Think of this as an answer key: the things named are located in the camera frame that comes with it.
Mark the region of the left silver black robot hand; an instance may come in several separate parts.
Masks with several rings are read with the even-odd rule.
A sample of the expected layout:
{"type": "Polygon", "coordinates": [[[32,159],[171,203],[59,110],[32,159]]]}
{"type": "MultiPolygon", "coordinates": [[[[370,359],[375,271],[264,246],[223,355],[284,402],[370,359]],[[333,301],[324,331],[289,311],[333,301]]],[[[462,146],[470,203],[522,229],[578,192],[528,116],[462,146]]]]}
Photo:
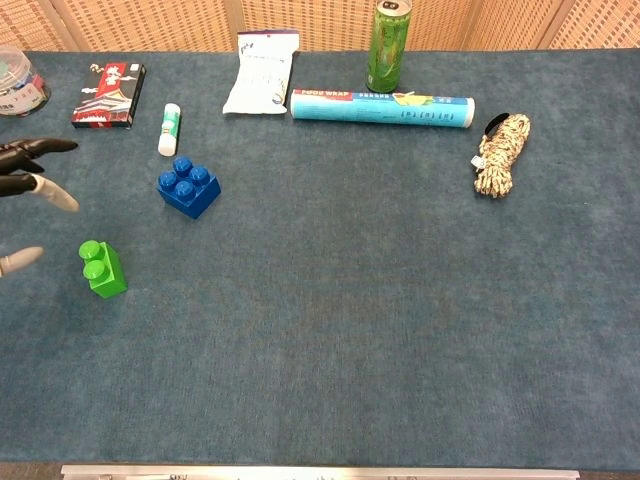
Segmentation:
{"type": "Polygon", "coordinates": [[[77,147],[75,141],[54,138],[20,139],[2,144],[1,196],[31,193],[62,210],[77,212],[77,200],[55,182],[43,177],[45,169],[36,162],[44,154],[67,152],[77,147]]]}

